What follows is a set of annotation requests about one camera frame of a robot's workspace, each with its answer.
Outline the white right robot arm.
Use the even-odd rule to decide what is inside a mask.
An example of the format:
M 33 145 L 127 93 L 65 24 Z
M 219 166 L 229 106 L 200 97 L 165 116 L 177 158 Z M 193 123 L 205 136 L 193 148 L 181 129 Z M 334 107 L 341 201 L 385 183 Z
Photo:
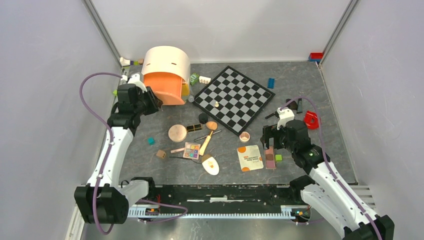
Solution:
M 285 126 L 266 125 L 261 142 L 265 150 L 286 149 L 305 175 L 289 183 L 289 199 L 313 207 L 343 240 L 392 240 L 395 224 L 379 216 L 336 172 L 322 148 L 311 142 L 307 125 L 290 120 Z

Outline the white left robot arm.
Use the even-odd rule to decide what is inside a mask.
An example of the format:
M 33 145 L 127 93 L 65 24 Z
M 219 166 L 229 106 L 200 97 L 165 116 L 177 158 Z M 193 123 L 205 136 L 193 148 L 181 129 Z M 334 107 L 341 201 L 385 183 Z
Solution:
M 149 86 L 127 83 L 118 87 L 117 102 L 106 121 L 106 139 L 95 170 L 86 185 L 78 186 L 74 192 L 86 223 L 123 224 L 136 202 L 151 204 L 156 200 L 152 177 L 134 177 L 120 187 L 119 176 L 141 116 L 158 112 L 162 104 Z

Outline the wooden handle makeup brush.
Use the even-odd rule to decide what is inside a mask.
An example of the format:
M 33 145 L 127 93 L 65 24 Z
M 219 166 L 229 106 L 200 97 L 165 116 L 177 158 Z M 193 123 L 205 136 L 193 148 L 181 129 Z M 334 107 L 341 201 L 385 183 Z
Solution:
M 211 132 L 209 133 L 209 136 L 207 138 L 205 138 L 203 144 L 201 145 L 200 149 L 199 149 L 199 155 L 203 156 L 205 154 L 206 148 L 212 138 L 212 133 L 218 128 L 218 124 L 215 121 L 208 121 L 206 123 L 206 127 L 211 130 Z

